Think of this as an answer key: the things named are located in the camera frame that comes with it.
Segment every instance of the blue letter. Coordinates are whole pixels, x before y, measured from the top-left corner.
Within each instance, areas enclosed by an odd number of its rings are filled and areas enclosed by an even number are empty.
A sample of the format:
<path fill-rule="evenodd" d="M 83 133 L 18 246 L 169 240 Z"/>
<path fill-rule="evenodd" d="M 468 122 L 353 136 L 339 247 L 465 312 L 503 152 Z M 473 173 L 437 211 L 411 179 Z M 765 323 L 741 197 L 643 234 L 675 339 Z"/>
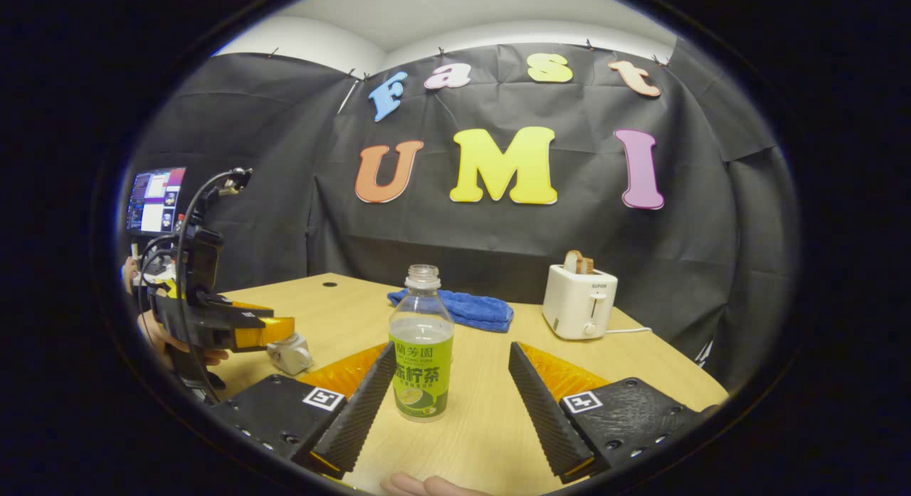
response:
<path fill-rule="evenodd" d="M 390 114 L 391 111 L 397 109 L 401 104 L 401 101 L 394 100 L 393 97 L 401 96 L 401 92 L 404 91 L 404 88 L 401 86 L 399 81 L 407 78 L 408 75 L 404 71 L 399 71 L 387 81 L 383 82 L 383 85 L 375 88 L 373 92 L 370 93 L 371 100 L 374 101 L 376 105 L 376 117 L 374 121 L 379 122 L 380 119 Z"/>

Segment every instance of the letter m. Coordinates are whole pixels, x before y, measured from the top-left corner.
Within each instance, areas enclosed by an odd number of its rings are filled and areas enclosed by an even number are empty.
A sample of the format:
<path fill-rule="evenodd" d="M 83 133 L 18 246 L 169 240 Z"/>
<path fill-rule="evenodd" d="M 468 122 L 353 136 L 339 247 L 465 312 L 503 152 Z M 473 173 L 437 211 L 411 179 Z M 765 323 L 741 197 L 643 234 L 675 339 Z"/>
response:
<path fill-rule="evenodd" d="M 522 204 L 553 204 L 557 191 L 550 186 L 549 149 L 554 132 L 549 127 L 523 127 L 506 153 L 500 151 L 487 130 L 456 133 L 455 143 L 462 147 L 458 184 L 449 192 L 456 202 L 478 202 L 484 191 L 478 188 L 478 173 L 490 197 L 499 201 L 513 174 L 515 187 L 510 198 Z"/>

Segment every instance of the green bottle label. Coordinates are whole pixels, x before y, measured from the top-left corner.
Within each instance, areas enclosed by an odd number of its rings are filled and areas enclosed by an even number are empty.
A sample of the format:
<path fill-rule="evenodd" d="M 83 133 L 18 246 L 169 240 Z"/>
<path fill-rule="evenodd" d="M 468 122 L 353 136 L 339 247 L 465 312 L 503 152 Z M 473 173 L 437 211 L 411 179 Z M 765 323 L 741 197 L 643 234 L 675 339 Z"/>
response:
<path fill-rule="evenodd" d="M 408 416 L 433 418 L 446 409 L 449 369 L 452 367 L 453 338 L 435 344 L 401 341 L 396 344 L 396 376 L 393 390 L 396 406 Z"/>

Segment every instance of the computer monitor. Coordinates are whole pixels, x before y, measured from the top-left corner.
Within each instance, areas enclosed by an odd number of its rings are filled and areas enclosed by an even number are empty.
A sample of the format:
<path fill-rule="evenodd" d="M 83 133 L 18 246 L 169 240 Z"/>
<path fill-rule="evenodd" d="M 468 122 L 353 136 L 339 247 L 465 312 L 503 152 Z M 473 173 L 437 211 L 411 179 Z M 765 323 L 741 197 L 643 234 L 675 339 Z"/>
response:
<path fill-rule="evenodd" d="M 127 205 L 127 233 L 162 236 L 174 230 L 177 200 L 186 167 L 140 172 Z"/>

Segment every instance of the person's hand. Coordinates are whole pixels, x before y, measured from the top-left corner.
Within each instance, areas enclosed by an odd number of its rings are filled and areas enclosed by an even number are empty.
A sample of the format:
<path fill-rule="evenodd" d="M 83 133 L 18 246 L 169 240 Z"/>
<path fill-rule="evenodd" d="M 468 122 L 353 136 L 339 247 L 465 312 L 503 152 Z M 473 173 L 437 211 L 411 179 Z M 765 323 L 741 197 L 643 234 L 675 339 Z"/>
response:
<path fill-rule="evenodd" d="M 168 369 L 174 369 L 174 363 L 165 350 L 166 344 L 170 344 L 170 346 L 177 348 L 181 352 L 189 352 L 188 344 L 173 337 L 171 334 L 168 334 L 168 331 L 166 331 L 161 324 L 157 323 L 151 309 L 143 312 L 142 315 L 139 315 L 137 324 L 139 325 L 139 330 L 142 331 L 143 336 L 146 337 L 146 340 L 149 340 L 149 344 L 151 344 L 152 349 L 155 350 L 157 357 L 162 360 L 162 363 L 164 363 Z M 228 359 L 228 351 L 206 348 L 202 351 L 202 357 L 206 366 L 218 366 L 222 360 Z"/>
<path fill-rule="evenodd" d="M 480 490 L 459 487 L 449 480 L 432 476 L 421 482 L 406 473 L 393 473 L 380 483 L 393 496 L 490 496 Z"/>
<path fill-rule="evenodd" d="M 133 256 L 127 256 L 123 266 L 120 267 L 120 279 L 127 288 L 127 294 L 133 295 L 133 278 L 139 275 L 139 266 Z"/>

